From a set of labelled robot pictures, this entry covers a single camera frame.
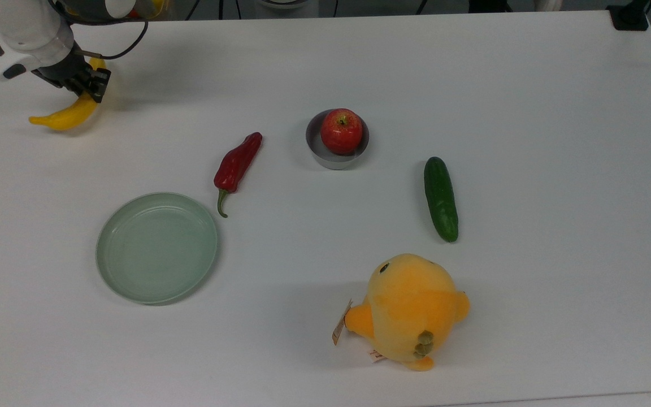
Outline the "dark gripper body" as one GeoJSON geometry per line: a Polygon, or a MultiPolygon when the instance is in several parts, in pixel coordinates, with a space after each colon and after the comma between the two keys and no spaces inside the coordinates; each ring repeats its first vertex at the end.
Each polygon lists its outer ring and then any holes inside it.
{"type": "Polygon", "coordinates": [[[56,88],[65,88],[76,94],[88,90],[92,80],[93,68],[78,54],[82,49],[73,44],[72,50],[60,62],[32,70],[32,73],[56,88]]]}

